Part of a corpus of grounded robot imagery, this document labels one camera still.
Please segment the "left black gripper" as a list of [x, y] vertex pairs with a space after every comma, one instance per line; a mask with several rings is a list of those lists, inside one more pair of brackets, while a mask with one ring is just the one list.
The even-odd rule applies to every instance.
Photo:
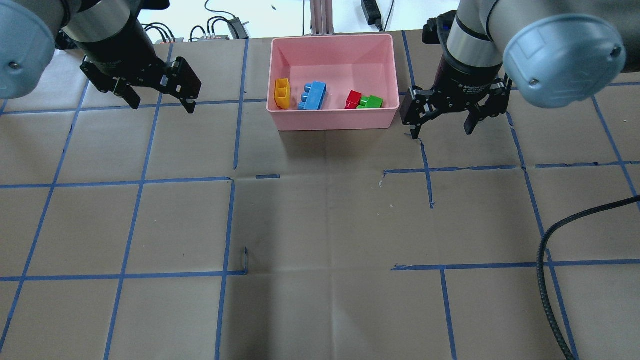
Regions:
[[173, 96], [188, 114], [194, 114], [202, 82], [184, 57], [178, 56], [167, 65], [167, 84], [162, 84], [166, 63], [151, 44], [82, 42], [80, 48], [86, 55], [80, 68], [98, 91], [112, 92], [137, 110], [141, 98], [132, 86], [152, 88]]

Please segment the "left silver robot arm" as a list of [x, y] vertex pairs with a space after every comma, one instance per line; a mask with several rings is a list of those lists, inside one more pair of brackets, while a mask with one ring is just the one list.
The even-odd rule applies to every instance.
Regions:
[[80, 69], [99, 92], [112, 92], [137, 109], [135, 88], [151, 88], [178, 99], [192, 114], [201, 80], [183, 57], [160, 59], [138, 20], [142, 10], [169, 6], [168, 0], [3, 0], [1, 98], [34, 91], [62, 33], [83, 51]]

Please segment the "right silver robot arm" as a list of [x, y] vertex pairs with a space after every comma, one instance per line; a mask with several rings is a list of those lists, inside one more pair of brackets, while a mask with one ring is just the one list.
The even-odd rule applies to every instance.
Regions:
[[468, 112], [470, 135], [505, 114], [513, 87], [529, 104], [561, 109], [639, 71], [637, 0], [462, 0], [430, 18], [422, 41], [442, 57], [430, 89], [409, 88], [398, 110], [418, 139], [425, 123]]

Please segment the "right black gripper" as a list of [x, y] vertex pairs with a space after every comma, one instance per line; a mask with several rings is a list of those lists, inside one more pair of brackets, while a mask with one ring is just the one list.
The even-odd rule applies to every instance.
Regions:
[[441, 114], [468, 111], [464, 123], [467, 135], [487, 117], [505, 114], [514, 81], [499, 76], [501, 65], [470, 67], [451, 64], [442, 57], [431, 89], [410, 86], [398, 113], [409, 127], [410, 137], [418, 139], [423, 125]]

